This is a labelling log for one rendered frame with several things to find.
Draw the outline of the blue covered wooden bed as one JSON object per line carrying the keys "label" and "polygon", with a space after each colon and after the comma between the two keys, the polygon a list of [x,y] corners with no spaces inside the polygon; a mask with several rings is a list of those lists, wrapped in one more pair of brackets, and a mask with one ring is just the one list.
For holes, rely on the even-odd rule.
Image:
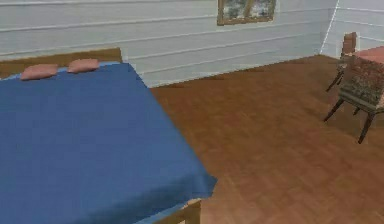
{"label": "blue covered wooden bed", "polygon": [[201,224],[216,182],[119,48],[0,61],[0,224]]}

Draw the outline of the brown wooden chair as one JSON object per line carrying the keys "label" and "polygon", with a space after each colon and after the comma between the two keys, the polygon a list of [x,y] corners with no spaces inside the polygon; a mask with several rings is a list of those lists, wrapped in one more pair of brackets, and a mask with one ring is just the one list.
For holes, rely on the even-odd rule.
{"label": "brown wooden chair", "polygon": [[350,57],[356,50],[357,33],[351,32],[344,35],[343,46],[340,58],[336,64],[337,75],[327,87],[326,91],[329,92],[335,85],[339,85],[343,79],[344,71],[348,65]]}

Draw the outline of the wooden framed wall picture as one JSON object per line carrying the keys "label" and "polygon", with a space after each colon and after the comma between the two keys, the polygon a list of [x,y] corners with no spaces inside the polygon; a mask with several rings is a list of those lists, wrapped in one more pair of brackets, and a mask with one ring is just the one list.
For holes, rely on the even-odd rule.
{"label": "wooden framed wall picture", "polygon": [[274,19],[276,0],[217,0],[217,25],[270,22]]}

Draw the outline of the pink topped table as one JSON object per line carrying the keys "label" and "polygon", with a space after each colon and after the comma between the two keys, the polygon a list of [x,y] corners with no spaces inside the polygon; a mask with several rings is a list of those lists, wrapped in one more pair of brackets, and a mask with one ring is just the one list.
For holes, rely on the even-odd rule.
{"label": "pink topped table", "polygon": [[355,56],[365,60],[384,64],[384,46],[358,51],[355,53]]}

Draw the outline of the pink pillow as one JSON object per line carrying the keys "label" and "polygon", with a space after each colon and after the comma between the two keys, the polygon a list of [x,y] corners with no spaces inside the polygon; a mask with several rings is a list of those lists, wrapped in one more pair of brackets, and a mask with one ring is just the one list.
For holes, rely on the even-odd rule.
{"label": "pink pillow", "polygon": [[89,72],[99,68],[97,59],[78,59],[72,61],[67,68],[69,73]]}
{"label": "pink pillow", "polygon": [[38,64],[27,67],[20,76],[23,81],[44,79],[54,76],[58,71],[57,64]]}

